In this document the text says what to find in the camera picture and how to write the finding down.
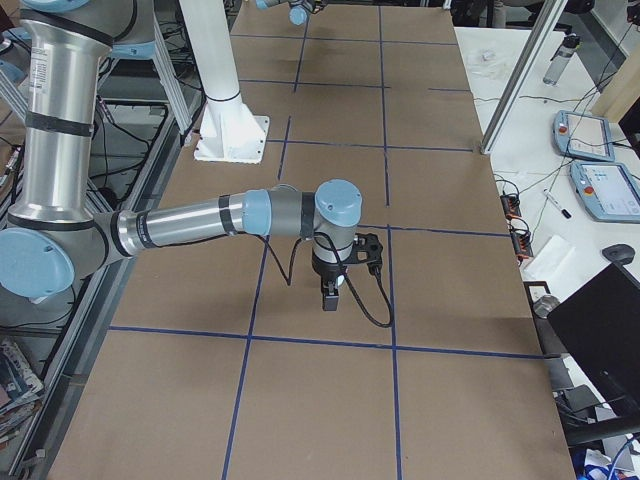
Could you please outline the small metal cup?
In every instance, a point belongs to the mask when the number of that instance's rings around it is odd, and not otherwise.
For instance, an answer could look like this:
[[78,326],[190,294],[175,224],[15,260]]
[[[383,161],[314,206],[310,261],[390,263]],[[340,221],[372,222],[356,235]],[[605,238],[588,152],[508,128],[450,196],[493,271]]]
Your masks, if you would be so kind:
[[560,305],[560,301],[553,295],[545,294],[533,302],[532,309],[536,317],[547,319],[549,314]]

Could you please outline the black marker pen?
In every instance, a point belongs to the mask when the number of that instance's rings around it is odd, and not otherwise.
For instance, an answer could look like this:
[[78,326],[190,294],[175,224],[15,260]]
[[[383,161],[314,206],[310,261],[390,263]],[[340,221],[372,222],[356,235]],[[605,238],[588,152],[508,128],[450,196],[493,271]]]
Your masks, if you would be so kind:
[[563,205],[560,204],[560,202],[556,199],[556,197],[551,193],[549,189],[544,189],[543,194],[545,195],[546,199],[563,215],[564,218],[572,218],[571,213]]

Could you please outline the black computer mouse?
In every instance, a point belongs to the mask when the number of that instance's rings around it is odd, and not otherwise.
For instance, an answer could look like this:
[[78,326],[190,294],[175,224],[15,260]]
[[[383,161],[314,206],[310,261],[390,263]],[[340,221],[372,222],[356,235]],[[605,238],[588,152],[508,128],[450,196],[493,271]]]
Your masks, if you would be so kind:
[[633,262],[636,251],[628,244],[614,244],[604,248],[601,253],[609,262],[627,265]]

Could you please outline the upper blue teach pendant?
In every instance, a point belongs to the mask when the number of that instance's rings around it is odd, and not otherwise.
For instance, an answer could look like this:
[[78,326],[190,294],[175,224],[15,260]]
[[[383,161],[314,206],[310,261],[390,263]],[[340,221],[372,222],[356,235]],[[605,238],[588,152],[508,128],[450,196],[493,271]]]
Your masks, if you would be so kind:
[[587,161],[615,161],[610,123],[603,117],[561,110],[554,118],[552,133],[561,155]]

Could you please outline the black computer monitor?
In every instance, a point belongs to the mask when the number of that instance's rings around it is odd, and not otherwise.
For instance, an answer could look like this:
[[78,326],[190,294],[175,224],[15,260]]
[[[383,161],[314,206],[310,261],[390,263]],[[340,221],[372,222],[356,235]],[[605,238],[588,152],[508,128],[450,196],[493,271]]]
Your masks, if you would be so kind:
[[611,263],[556,307],[548,321],[619,416],[639,411],[639,281]]

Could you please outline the orange black connector strip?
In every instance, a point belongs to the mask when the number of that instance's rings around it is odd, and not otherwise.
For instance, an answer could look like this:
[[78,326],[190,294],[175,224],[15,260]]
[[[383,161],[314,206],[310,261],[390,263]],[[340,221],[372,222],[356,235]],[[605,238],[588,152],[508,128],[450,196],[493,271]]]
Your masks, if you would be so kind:
[[516,259],[522,264],[525,260],[534,256],[531,229],[522,217],[520,199],[516,193],[502,194],[500,201]]

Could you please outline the aluminium side frame rail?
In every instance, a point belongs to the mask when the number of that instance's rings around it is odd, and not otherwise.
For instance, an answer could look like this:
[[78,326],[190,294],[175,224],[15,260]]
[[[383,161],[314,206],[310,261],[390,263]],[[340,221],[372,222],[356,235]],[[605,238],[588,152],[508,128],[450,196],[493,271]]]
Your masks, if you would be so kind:
[[[90,211],[159,204],[182,147],[166,100],[104,95],[92,149]],[[45,385],[39,409],[1,450],[4,479],[43,479],[52,466],[133,269],[118,261],[38,304],[1,293],[1,333]]]

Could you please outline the clear water bottle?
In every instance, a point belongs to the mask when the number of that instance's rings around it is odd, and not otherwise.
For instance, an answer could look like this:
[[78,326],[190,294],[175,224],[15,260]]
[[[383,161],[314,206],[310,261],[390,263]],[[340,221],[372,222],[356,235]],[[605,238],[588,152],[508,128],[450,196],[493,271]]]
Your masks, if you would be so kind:
[[556,85],[566,69],[569,61],[573,57],[577,48],[581,44],[581,37],[577,34],[568,34],[554,52],[549,67],[547,68],[542,81],[546,85]]

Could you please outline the aluminium frame post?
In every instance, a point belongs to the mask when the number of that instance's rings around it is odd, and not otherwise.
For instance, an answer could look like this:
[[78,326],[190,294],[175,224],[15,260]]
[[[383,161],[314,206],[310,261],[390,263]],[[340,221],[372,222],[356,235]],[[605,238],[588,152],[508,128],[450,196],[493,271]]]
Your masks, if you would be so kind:
[[547,36],[559,21],[567,3],[567,0],[547,0],[544,2],[480,142],[482,154],[489,155],[494,149],[531,68],[535,64]]

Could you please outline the lower blue teach pendant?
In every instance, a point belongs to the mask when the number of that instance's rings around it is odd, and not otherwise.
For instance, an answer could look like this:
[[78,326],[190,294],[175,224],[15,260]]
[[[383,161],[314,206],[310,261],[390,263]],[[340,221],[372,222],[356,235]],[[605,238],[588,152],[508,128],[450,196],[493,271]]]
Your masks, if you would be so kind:
[[624,164],[576,161],[570,166],[570,177],[596,221],[639,223],[639,186]]

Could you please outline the stack of magazines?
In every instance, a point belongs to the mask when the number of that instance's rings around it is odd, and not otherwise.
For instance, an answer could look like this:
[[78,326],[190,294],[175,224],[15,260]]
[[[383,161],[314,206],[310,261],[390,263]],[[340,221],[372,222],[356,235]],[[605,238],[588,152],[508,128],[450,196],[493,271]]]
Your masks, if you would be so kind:
[[1,442],[19,433],[19,426],[40,407],[45,385],[11,337],[1,338]]

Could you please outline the white folded paper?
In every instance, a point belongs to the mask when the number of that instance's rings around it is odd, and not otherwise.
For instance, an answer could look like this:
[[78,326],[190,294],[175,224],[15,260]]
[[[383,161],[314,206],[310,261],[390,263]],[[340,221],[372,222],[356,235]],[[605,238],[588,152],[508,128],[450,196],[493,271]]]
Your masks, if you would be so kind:
[[574,251],[575,246],[563,237],[551,236],[521,268],[522,278],[526,281],[550,280]]

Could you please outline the blue teach pendant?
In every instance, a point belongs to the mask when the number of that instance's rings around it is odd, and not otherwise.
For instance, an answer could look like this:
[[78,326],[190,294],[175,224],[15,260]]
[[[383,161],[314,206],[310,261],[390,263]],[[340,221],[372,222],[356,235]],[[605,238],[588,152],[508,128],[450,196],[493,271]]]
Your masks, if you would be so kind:
[[552,133],[561,155],[587,161],[615,161],[610,123],[603,117],[561,110],[554,118]]
[[570,166],[570,177],[596,221],[639,223],[639,186],[624,164],[576,161]]

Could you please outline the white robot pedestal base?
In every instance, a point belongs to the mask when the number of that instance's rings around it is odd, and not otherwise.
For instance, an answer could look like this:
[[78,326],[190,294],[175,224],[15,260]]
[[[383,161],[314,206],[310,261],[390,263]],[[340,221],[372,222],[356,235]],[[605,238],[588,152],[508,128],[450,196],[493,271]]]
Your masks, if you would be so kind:
[[260,163],[270,120],[243,101],[224,4],[183,0],[180,8],[206,97],[195,158]]

